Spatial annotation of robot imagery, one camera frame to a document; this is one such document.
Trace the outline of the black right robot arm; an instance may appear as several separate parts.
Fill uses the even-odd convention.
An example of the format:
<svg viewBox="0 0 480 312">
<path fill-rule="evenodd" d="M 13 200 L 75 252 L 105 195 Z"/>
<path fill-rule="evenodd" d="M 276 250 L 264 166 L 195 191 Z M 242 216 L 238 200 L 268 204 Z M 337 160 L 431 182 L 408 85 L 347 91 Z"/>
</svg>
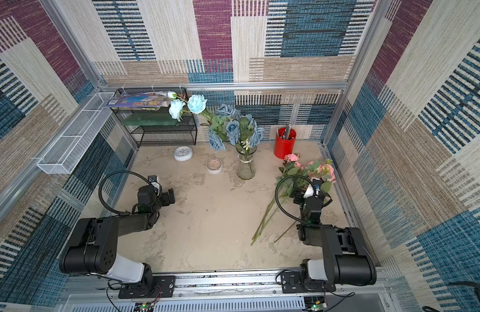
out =
<svg viewBox="0 0 480 312">
<path fill-rule="evenodd" d="M 297 225 L 299 240 L 305 245 L 320 247 L 323 255 L 320 259 L 303 260 L 300 265 L 302 288 L 309 291 L 335 291 L 337 284 L 375 284 L 375 264 L 364 247 L 360 229 L 322 224 L 322 210 L 328 204 L 321 192 L 310 196 L 295 190 L 290 197 L 294 204 L 300 206 L 301 222 Z"/>
</svg>

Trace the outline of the small pink rosebud stem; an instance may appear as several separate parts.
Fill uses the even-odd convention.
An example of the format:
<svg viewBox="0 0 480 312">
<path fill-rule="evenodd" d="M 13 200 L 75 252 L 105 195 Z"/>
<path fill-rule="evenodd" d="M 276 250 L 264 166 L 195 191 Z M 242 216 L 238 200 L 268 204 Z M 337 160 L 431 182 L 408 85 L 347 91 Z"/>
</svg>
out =
<svg viewBox="0 0 480 312">
<path fill-rule="evenodd" d="M 294 221 L 275 241 L 277 243 L 281 238 L 283 238 L 298 222 Z"/>
</svg>

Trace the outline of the large peach pink rose stem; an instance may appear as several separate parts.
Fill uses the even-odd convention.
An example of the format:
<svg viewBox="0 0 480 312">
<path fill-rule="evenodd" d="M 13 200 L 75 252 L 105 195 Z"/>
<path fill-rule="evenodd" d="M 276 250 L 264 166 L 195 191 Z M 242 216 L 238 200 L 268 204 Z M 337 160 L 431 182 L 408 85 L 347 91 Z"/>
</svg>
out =
<svg viewBox="0 0 480 312">
<path fill-rule="evenodd" d="M 330 197 L 328 192 L 332 188 L 332 185 L 337 181 L 332 166 L 332 160 L 330 159 L 326 159 L 323 163 L 320 161 L 310 161 L 307 165 L 303 165 L 300 163 L 299 154 L 292 153 L 285 156 L 283 166 L 280 167 L 279 170 L 281 171 L 281 176 L 276 178 L 277 185 L 282 179 L 292 175 L 304 176 L 310 180 L 321 180 L 323 182 L 323 191 L 326 197 Z M 274 196 L 270 204 L 267 205 L 263 219 L 252 237 L 253 243 L 261 236 L 263 230 L 267 227 L 271 218 L 274 216 L 275 212 L 271 211 L 276 203 L 276 199 L 285 200 L 294 191 L 302 190 L 302 187 L 310 186 L 307 181 L 301 178 L 292 178 L 291 181 L 285 181 L 282 183 L 281 188 L 284 193 L 282 195 Z"/>
</svg>

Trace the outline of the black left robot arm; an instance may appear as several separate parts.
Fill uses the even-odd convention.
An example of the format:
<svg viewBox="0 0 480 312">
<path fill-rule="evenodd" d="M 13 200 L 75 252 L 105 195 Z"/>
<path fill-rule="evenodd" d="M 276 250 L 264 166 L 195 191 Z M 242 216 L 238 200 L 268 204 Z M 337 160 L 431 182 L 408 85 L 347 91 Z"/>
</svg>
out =
<svg viewBox="0 0 480 312">
<path fill-rule="evenodd" d="M 60 257 L 60 271 L 103 276 L 125 284 L 152 284 L 148 265 L 118 253 L 118 238 L 151 230 L 161 208 L 174 204 L 176 198 L 173 188 L 163 192 L 149 185 L 139 188 L 137 198 L 128 214 L 80 219 Z"/>
</svg>

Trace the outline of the single pink rose stem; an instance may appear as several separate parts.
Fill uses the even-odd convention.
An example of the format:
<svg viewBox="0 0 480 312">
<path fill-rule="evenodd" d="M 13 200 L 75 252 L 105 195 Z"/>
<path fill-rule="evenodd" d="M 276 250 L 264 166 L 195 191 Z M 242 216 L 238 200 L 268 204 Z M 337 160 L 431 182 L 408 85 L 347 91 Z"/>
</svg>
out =
<svg viewBox="0 0 480 312">
<path fill-rule="evenodd" d="M 308 179 L 316 179 L 323 182 L 321 189 L 326 193 L 329 193 L 337 180 L 333 162 L 330 159 L 325 159 L 323 162 L 310 161 L 307 165 L 301 164 L 301 167 L 298 168 L 298 173 L 306 176 Z"/>
</svg>

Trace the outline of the pink carnation stem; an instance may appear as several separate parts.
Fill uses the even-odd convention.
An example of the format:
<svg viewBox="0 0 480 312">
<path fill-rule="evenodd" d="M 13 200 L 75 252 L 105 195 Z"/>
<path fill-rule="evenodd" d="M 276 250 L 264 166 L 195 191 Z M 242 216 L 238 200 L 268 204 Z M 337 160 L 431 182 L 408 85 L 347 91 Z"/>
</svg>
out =
<svg viewBox="0 0 480 312">
<path fill-rule="evenodd" d="M 300 168 L 300 167 L 301 167 L 300 154 L 299 153 L 287 154 L 284 157 L 283 166 L 279 168 L 281 172 L 281 176 L 277 178 L 277 182 L 279 182 L 282 178 L 285 178 L 286 176 L 288 176 L 289 171 L 291 169 Z M 268 223 L 271 221 L 272 217 L 276 213 L 276 209 L 274 209 L 275 203 L 276 203 L 276 200 L 275 200 L 275 197 L 273 197 L 271 202 L 267 205 L 265 214 L 263 215 L 263 218 L 259 223 L 259 226 L 255 231 L 255 234 L 252 236 L 252 241 L 250 244 L 251 246 L 253 246 L 256 243 L 256 241 L 261 237 L 263 230 L 267 227 Z"/>
</svg>

